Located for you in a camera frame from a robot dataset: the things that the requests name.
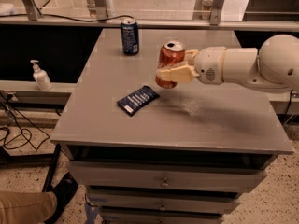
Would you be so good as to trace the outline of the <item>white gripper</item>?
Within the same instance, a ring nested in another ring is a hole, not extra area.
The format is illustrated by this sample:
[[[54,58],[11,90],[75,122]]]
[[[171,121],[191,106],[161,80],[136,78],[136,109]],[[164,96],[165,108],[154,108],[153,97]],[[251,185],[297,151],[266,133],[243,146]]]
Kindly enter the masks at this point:
[[[158,69],[156,75],[162,81],[189,83],[197,77],[204,84],[220,85],[223,82],[222,65],[225,52],[226,47],[208,47],[201,51],[186,50],[184,60],[194,60],[194,67],[185,64],[175,68]]]

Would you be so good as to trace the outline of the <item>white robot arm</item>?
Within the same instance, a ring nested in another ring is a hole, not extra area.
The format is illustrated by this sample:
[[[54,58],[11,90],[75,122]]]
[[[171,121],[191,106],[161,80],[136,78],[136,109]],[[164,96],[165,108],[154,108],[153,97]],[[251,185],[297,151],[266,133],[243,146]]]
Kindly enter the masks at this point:
[[[208,47],[190,50],[174,66],[159,68],[163,81],[204,84],[235,83],[271,93],[299,91],[299,38],[274,35],[259,49]]]

